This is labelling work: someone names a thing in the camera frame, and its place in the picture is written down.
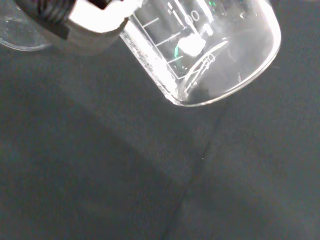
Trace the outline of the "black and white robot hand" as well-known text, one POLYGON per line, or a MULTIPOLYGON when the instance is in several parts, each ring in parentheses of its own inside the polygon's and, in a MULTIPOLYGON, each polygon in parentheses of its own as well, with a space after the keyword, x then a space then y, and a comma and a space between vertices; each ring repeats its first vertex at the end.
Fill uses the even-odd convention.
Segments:
POLYGON ((36 30, 61 50, 99 54, 120 36, 141 0, 16 0, 36 30))

